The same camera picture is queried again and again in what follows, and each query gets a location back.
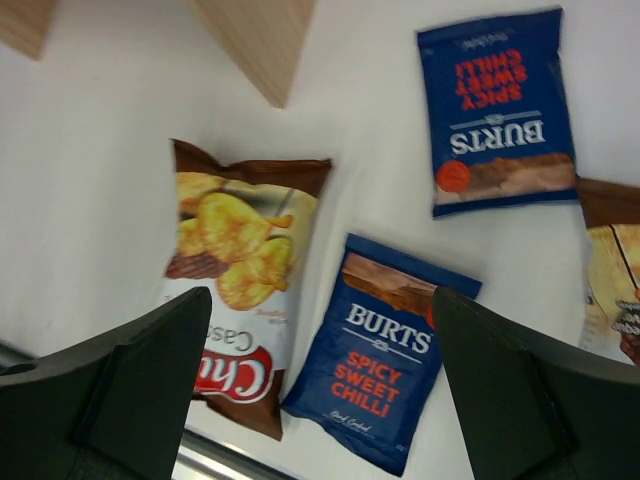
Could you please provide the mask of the Burts spicy chilli bag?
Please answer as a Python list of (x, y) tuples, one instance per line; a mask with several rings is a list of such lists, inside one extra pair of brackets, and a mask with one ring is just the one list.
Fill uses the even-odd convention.
[(432, 318), (440, 286), (474, 299), (482, 284), (348, 234), (323, 321), (282, 408), (402, 476), (442, 366)]
[(576, 199), (562, 19), (554, 7), (417, 33), (434, 217)]

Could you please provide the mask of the centre Chuba cassava chips bag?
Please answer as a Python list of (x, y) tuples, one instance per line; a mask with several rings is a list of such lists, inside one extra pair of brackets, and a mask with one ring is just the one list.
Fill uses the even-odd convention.
[(192, 397), (273, 439), (283, 434), (280, 392), (293, 353), (301, 283), (320, 194), (332, 163), (220, 164), (173, 144), (177, 245), (162, 295), (205, 287), (209, 327)]

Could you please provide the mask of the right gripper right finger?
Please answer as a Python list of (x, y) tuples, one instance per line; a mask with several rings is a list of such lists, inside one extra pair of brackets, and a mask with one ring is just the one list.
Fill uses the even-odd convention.
[(639, 369), (436, 289), (432, 316), (477, 479), (636, 479)]

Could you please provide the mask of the wooden two-tier shelf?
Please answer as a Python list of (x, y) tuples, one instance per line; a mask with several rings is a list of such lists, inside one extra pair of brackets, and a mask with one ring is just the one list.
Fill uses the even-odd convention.
[[(288, 103), (314, 1), (189, 1), (190, 10), (274, 108)], [(3, 1), (1, 43), (41, 59), (56, 1)]]

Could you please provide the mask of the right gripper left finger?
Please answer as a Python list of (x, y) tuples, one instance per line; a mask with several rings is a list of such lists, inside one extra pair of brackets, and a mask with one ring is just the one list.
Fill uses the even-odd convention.
[(4, 479), (168, 479), (212, 299), (195, 287), (72, 347), (1, 371)]

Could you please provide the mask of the chuba cassava chips bag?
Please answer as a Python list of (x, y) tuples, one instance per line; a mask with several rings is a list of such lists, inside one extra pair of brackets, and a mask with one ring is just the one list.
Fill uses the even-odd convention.
[(205, 287), (209, 327), (192, 397), (273, 439), (283, 434), (280, 392), (293, 353), (301, 283), (320, 194), (332, 163), (220, 164), (173, 144), (177, 245), (162, 295)]
[(639, 364), (639, 189), (580, 177), (588, 240), (580, 347)]

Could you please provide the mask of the right Chuba cassava chips bag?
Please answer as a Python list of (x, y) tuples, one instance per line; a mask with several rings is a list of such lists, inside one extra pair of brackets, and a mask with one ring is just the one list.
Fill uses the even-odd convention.
[(639, 189), (580, 177), (588, 240), (580, 347), (639, 364)]

